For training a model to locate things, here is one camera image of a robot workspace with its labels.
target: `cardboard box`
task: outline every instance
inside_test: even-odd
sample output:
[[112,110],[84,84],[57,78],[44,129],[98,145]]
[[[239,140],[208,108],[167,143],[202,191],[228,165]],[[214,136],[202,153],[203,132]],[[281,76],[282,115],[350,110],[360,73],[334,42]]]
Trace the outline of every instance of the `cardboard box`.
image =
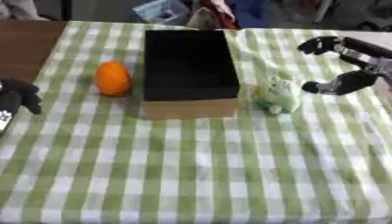
[[223,31],[147,31],[148,119],[232,116],[239,82]]

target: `plastic bin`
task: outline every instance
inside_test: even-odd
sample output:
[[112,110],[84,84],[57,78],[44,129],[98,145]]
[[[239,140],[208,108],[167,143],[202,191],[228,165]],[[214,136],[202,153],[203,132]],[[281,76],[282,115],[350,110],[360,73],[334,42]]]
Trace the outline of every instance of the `plastic bin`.
[[189,14],[178,0],[156,0],[132,9],[144,22],[161,25],[182,25]]

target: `wooden table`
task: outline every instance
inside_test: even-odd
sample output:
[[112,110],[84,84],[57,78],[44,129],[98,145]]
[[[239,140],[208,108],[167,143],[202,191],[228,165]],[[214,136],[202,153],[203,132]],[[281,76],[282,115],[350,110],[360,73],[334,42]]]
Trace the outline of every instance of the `wooden table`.
[[0,20],[0,75],[34,81],[66,25]]

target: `green checkered tablecloth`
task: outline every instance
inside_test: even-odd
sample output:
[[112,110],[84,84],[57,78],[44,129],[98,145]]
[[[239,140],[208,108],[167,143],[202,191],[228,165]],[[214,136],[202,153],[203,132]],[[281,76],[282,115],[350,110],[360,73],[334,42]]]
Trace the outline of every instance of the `green checkered tablecloth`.
[[[243,86],[236,115],[148,121],[138,107],[146,29],[180,28],[69,23],[36,82],[44,114],[21,109],[0,140],[0,222],[390,221],[392,119],[371,88],[303,94],[292,115],[249,99],[246,86],[267,76],[353,69],[297,52],[333,32],[226,31]],[[98,94],[106,60],[132,71],[132,99]]]

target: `stuffed toy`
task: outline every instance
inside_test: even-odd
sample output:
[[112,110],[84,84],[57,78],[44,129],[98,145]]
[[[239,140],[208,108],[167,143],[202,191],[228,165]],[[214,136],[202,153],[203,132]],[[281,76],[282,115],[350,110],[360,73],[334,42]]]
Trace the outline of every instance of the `stuffed toy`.
[[252,98],[271,114],[292,113],[300,105],[301,89],[295,80],[270,77],[262,85],[254,86]]

